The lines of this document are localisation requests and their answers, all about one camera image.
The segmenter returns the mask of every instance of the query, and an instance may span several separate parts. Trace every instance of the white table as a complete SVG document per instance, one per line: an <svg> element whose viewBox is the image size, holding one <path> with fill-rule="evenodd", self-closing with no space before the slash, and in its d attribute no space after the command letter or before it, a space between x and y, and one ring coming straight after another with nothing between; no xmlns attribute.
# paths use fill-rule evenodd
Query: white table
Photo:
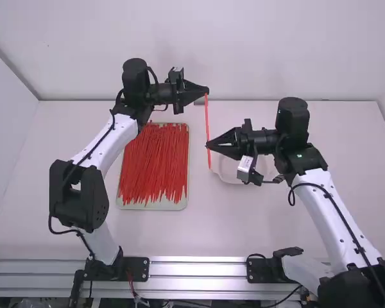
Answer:
<svg viewBox="0 0 385 308"><path fill-rule="evenodd" d="M109 101L41 102L0 209L1 259L84 259L74 235L47 230L48 173L69 159L104 125ZM309 140L327 161L340 195L385 258L385 123L376 102L312 101ZM254 129L273 128L276 101L211 101L210 133L216 137L245 117ZM185 122L191 131L189 201L181 211L119 210L115 206L122 155L105 178L111 233L127 255L244 257L300 246L327 254L302 202L287 204L288 187L228 185L208 170L203 106L185 113L154 112L157 122ZM272 158L269 175L275 175ZM55 230L63 230L54 219Z"/></svg>

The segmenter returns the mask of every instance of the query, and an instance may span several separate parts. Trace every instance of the pile of red straws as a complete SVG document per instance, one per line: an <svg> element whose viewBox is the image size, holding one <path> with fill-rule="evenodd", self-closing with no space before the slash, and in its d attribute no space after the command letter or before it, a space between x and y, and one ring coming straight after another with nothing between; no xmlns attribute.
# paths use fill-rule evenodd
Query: pile of red straws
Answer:
<svg viewBox="0 0 385 308"><path fill-rule="evenodd" d="M119 183L123 205L187 196L189 132L186 124L148 123L127 144Z"/></svg>

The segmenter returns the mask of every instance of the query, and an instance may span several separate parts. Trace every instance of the electrical cord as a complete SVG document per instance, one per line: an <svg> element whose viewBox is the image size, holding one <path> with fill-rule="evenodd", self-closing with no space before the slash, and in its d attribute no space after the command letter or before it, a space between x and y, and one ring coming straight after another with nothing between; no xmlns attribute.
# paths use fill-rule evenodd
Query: electrical cord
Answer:
<svg viewBox="0 0 385 308"><path fill-rule="evenodd" d="M190 305L195 305L195 306L200 306L200 307L205 307L205 308L211 308L211 305L194 303L194 302L190 302L189 300L174 300L174 302L185 303L185 304L190 304Z"/></svg>
<svg viewBox="0 0 385 308"><path fill-rule="evenodd" d="M302 286L299 285L298 287L296 287L295 289L293 289L292 292L290 292L287 296L285 296L283 299L277 301L275 304L268 305L268 306L260 306L260 308L272 308L272 307L278 306L279 304L282 304L282 303L285 302L288 298L290 298L292 295L294 295L294 293L297 292L301 287L302 287Z"/></svg>
<svg viewBox="0 0 385 308"><path fill-rule="evenodd" d="M372 274L372 276L373 276L373 278L375 280L375 283L376 283L376 285L379 288L379 292L381 293L381 295L382 295L382 297L384 299L384 302L385 302L385 289L382 286L381 281L379 280L379 277L376 274L375 270L372 268L372 265L371 265L368 257L365 254L365 249L359 243L358 238L355 236L354 231L352 231L350 225L348 224L348 221L345 219L344 215L342 214L341 210L339 209L338 205L336 204L336 202L333 199L333 197L331 196L331 194L325 188L323 188L322 186L320 186L318 184L315 184L315 183L299 183L299 184L296 184L294 186L291 186L291 189L289 190L289 193L288 193L288 203L292 207L295 205L295 193L294 193L294 190L297 187L300 187L300 186L311 186L311 187L318 188L318 189L320 189L321 191L324 192L324 198L330 200L330 202L334 206L335 210L337 211L338 215L340 216L342 222L344 223L346 229L348 230L348 233L351 235L353 242L357 246L357 251L362 255L362 258L364 259L368 269L370 270L370 272L371 272L371 274Z"/></svg>
<svg viewBox="0 0 385 308"><path fill-rule="evenodd" d="M157 93L158 96L158 101L160 101L160 91L158 91L158 78L157 75L154 73L153 69L151 66L147 66L147 70L153 75L154 82L155 82L155 92ZM153 111L166 111L168 109L168 103L166 103L166 106L164 109L154 109Z"/></svg>
<svg viewBox="0 0 385 308"><path fill-rule="evenodd" d="M54 235L61 235L61 234L67 234L67 233L75 233L82 241L84 246L87 248L87 250L90 253L90 256L93 258L93 260L96 260L96 255L90 248L88 242L85 240L84 235L79 230L65 230L65 231L54 231L53 226L51 226L51 215L49 215L49 221L48 221L49 230Z"/></svg>
<svg viewBox="0 0 385 308"><path fill-rule="evenodd" d="M246 261L248 262L248 259L250 258L250 257L260 257L260 258L263 258L263 259L267 259L266 257L265 257L265 255L261 255L260 253L251 253L249 256L247 256L247 258L246 258Z"/></svg>

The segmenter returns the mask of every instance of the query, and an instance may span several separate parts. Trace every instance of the wire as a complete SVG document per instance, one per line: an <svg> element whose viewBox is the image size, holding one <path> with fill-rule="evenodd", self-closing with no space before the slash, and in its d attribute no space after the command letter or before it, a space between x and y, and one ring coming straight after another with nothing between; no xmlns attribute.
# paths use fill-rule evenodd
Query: wire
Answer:
<svg viewBox="0 0 385 308"><path fill-rule="evenodd" d="M251 253L249 256L247 256L246 260L248 261L248 259L250 257L260 257L260 258L263 258L263 259L267 259L267 258L265 258L265 255L261 255L260 253Z"/></svg>
<svg viewBox="0 0 385 308"><path fill-rule="evenodd" d="M89 293L89 298L91 298L92 295L92 280L90 280L90 293Z"/></svg>
<svg viewBox="0 0 385 308"><path fill-rule="evenodd" d="M48 221L48 227L49 227L49 230L52 234L54 235L61 235L61 234L67 234L67 233L75 233L82 241L83 241L83 244L84 246L87 248L87 250L89 251L90 253L90 256L93 258L93 260L96 260L96 255L94 254L94 252L92 251L92 249L90 248L88 242L85 240L84 238L84 235L79 231L79 230L73 230L73 229L70 229L70 230L65 230L65 231L54 231L53 230L53 227L51 226L51 215L49 214L49 221Z"/></svg>
<svg viewBox="0 0 385 308"><path fill-rule="evenodd" d="M268 306L260 306L260 308L272 308L272 307L276 307L278 306L279 304L285 302L288 298L290 298L292 295L294 295L295 292L297 292L302 286L299 285L298 287L296 287L295 289L292 290L292 292L290 292L287 296L285 296L283 299L277 301L275 304L273 305L268 305Z"/></svg>
<svg viewBox="0 0 385 308"><path fill-rule="evenodd" d="M166 107L164 109L154 109L153 111L166 111L168 109L168 103L166 103Z"/></svg>
<svg viewBox="0 0 385 308"><path fill-rule="evenodd" d="M348 230L349 234L351 235L353 242L357 246L357 251L362 255L362 258L364 259L368 269L370 270L373 278L375 279L375 283L378 286L379 291L380 291L382 297L384 298L384 302L385 302L385 289L382 286L381 281L379 280L379 277L376 274L375 270L372 268L371 262L369 261L368 257L365 254L365 249L359 243L358 238L355 236L354 231L352 231L350 225L348 224L348 221L345 219L344 215L342 214L341 210L339 209L338 205L336 204L336 202L333 199L333 197L331 196L331 194L325 188L323 188L322 186L320 186L318 184L315 184L315 183L299 183L299 184L296 184L295 186L292 186L291 189L289 190L289 193L288 193L288 203L292 207L295 205L295 193L294 193L294 190L297 187L300 187L300 186L312 186L312 187L318 188L318 189L320 189L321 191L324 192L324 195L323 195L324 198L329 199L331 201L332 205L334 206L335 210L337 211L338 215L340 216L342 222L344 223L346 229Z"/></svg>
<svg viewBox="0 0 385 308"><path fill-rule="evenodd" d="M194 302L190 302L189 300L174 300L174 302L180 302L180 303L185 303L185 304L190 304L190 305L195 305L195 306L200 306L200 307L205 307L205 308L211 308L212 307L211 305L194 303Z"/></svg>
<svg viewBox="0 0 385 308"><path fill-rule="evenodd" d="M154 83L155 83L155 92L157 93L157 96L158 96L157 100L160 101L160 91L158 90L159 85L158 85L157 75L154 73L151 66L147 66L147 71L149 71L151 73L151 75L153 75ZM154 109L153 111L166 111L167 109L168 109L168 103L166 103L166 107L164 109Z"/></svg>
<svg viewBox="0 0 385 308"><path fill-rule="evenodd" d="M89 151L89 152L87 152L87 154L86 155L84 155L83 156L83 158L82 159L80 159L79 161L78 161L78 163L77 164L75 164L74 165L74 167L70 170L70 172L68 173L68 175L66 176L66 178L64 179L64 181L63 181L63 184L62 184L62 187L64 187L65 185L66 185L66 183L69 181L69 179L70 179L70 177L73 175L73 173L76 171L76 169L78 168L78 166L82 163L82 162L84 162L84 160L86 160L86 159L88 159L88 158L91 158L91 155L92 155L92 153L96 150L96 148L100 145L100 143L102 143L103 142L103 140L105 139L105 137L107 137L107 135L112 131L112 130L115 130L115 128L114 128L114 125L115 125L115 121L116 121L116 117L115 117L115 115L113 114L113 110L111 110L110 109L110 113L111 113L111 116L112 116L112 123L111 123L111 125L110 125L110 127L108 128L108 130L104 133L104 135L103 136L101 136L101 138L97 141L97 143L92 147L92 149Z"/></svg>

